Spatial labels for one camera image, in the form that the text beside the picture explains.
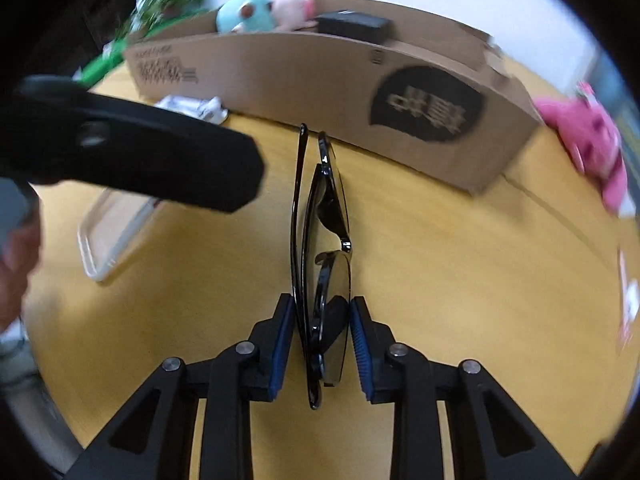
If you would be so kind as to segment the person's hand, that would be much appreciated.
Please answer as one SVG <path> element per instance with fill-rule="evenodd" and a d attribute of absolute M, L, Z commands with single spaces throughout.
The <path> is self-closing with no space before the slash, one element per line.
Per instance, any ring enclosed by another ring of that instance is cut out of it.
<path fill-rule="evenodd" d="M 6 239 L 1 255 L 0 324 L 5 332 L 20 316 L 29 275 L 40 259 L 41 220 L 34 216 Z"/>

